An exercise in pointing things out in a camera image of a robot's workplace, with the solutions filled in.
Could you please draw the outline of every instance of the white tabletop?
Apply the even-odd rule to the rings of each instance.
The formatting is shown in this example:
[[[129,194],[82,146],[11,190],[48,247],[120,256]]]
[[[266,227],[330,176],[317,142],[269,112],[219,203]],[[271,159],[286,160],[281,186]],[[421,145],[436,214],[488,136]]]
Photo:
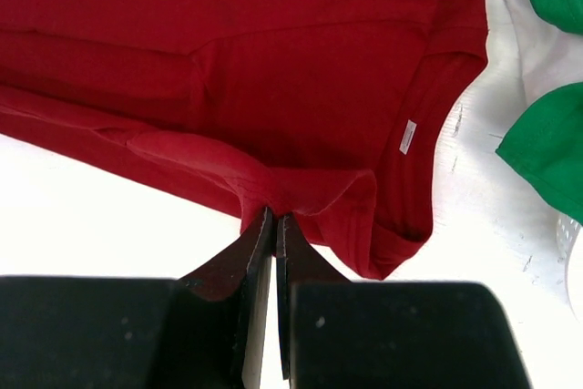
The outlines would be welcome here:
[[[526,102],[503,0],[487,7],[489,66],[450,114],[436,151],[435,234],[389,281],[483,282],[506,310],[533,387],[581,388],[583,325],[568,305],[557,215],[494,153]],[[235,240],[239,224],[0,136],[0,274],[178,278]],[[269,389],[287,387],[276,305],[272,288],[261,385]]]

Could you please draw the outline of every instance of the red fabric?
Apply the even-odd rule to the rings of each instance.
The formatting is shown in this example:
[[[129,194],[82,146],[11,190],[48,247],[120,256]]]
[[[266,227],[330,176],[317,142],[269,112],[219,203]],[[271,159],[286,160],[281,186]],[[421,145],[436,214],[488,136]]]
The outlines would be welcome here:
[[[432,232],[435,142],[486,33],[485,0],[0,0],[0,132],[243,228],[294,211],[381,279]]]

